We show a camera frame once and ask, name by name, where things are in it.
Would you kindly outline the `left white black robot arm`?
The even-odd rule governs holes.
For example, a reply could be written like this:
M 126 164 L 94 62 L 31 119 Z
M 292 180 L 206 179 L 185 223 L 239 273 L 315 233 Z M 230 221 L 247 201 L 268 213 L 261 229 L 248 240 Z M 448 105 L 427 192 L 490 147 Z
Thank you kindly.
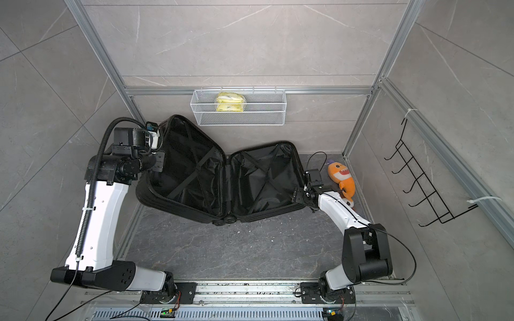
M 178 295 L 170 272 L 141 268 L 114 258 L 114 237 L 132 182 L 161 171 L 163 134 L 155 123 L 120 117 L 108 125 L 85 174 L 86 198 L 72 251 L 52 270 L 53 283 L 113 292 L 142 291 L 161 303 Z

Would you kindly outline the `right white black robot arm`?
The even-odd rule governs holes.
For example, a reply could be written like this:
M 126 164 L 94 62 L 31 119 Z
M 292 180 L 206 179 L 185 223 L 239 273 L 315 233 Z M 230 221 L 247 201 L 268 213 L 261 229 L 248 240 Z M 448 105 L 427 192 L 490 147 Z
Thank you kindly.
M 323 272 L 319 278 L 319 295 L 323 301 L 336 302 L 352 287 L 365 282 L 387 285 L 388 282 L 379 279 L 394 271 L 390 238 L 407 250 L 414 263 L 412 273 L 395 285 L 403 285 L 416 275 L 418 262 L 411 249 L 383 225 L 373 224 L 357 214 L 350 200 L 341 193 L 321 185 L 306 186 L 294 191 L 293 201 L 327 214 L 343 236 L 340 265 Z

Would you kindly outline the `black hard-shell suitcase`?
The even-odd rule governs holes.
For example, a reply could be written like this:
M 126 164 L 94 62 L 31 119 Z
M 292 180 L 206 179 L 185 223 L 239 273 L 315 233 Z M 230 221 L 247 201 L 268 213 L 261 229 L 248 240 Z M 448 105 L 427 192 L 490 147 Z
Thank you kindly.
M 304 187 L 296 146 L 277 141 L 227 156 L 194 123 L 173 115 L 163 130 L 163 169 L 137 183 L 140 203 L 198 223 L 253 222 L 300 210 Z

